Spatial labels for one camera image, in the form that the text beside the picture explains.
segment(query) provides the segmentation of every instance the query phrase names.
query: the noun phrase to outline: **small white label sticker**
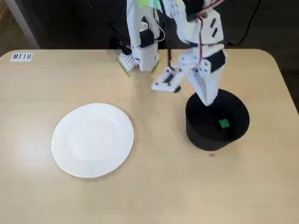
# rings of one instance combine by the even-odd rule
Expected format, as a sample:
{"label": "small white label sticker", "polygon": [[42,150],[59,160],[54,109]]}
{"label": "small white label sticker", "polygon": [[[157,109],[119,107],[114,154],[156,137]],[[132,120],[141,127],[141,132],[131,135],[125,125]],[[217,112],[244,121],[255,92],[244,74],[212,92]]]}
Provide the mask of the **small white label sticker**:
{"label": "small white label sticker", "polygon": [[13,53],[13,56],[11,57],[10,61],[11,62],[31,62],[32,58],[33,58],[33,52],[31,53],[17,52],[17,53]]}

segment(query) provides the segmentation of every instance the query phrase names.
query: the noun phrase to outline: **green block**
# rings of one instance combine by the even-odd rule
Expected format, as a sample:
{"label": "green block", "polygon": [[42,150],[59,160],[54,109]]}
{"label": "green block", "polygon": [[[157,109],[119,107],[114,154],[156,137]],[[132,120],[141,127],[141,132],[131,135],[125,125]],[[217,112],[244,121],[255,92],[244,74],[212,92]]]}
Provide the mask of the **green block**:
{"label": "green block", "polygon": [[219,120],[222,129],[230,127],[229,121],[227,119]]}

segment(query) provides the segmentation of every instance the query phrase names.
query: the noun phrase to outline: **black cylinder container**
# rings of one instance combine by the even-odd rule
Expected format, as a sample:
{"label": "black cylinder container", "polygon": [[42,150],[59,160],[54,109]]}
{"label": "black cylinder container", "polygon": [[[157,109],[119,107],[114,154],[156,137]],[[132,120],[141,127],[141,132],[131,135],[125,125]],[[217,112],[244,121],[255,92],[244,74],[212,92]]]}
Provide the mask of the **black cylinder container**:
{"label": "black cylinder container", "polygon": [[219,90],[210,106],[194,93],[186,105],[186,131],[190,141],[203,150],[215,151],[241,138],[249,127],[249,113],[234,94]]}

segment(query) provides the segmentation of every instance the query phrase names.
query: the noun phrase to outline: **wooden table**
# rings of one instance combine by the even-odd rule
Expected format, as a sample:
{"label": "wooden table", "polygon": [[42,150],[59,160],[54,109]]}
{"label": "wooden table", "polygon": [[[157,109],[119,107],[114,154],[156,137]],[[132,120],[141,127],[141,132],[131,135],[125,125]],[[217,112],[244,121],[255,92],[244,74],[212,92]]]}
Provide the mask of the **wooden table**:
{"label": "wooden table", "polygon": [[[299,117],[273,57],[227,50],[221,87],[248,107],[247,134],[215,152],[185,133],[178,94],[150,85],[166,66],[128,77],[117,52],[38,50],[31,62],[0,59],[0,222],[3,224],[298,224]],[[179,51],[174,51],[174,58]],[[104,102],[131,118],[135,141],[116,171],[72,177],[54,162],[60,119]]]}

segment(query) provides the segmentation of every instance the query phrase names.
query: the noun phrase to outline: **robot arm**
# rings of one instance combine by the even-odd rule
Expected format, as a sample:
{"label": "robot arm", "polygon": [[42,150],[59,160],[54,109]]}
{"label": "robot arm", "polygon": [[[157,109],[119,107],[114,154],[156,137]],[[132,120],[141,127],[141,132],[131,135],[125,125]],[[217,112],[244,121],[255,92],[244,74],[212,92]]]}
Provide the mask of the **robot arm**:
{"label": "robot arm", "polygon": [[175,70],[167,68],[152,85],[157,91],[176,92],[185,76],[202,102],[209,106],[218,94],[226,63],[220,15],[213,7],[222,0],[164,0],[165,8],[177,24],[180,40],[190,48],[179,57]]}
{"label": "robot arm", "polygon": [[[223,51],[223,31],[220,15],[213,8],[224,0],[127,0],[127,21],[132,55],[121,54],[124,67],[131,71],[139,65],[141,71],[151,71],[158,62],[158,18],[160,10],[177,24],[179,39],[190,48],[179,57],[179,63],[167,68],[152,85],[156,91],[176,92],[187,76],[205,105],[215,100],[220,77],[226,63]],[[148,29],[141,29],[145,17]]]}

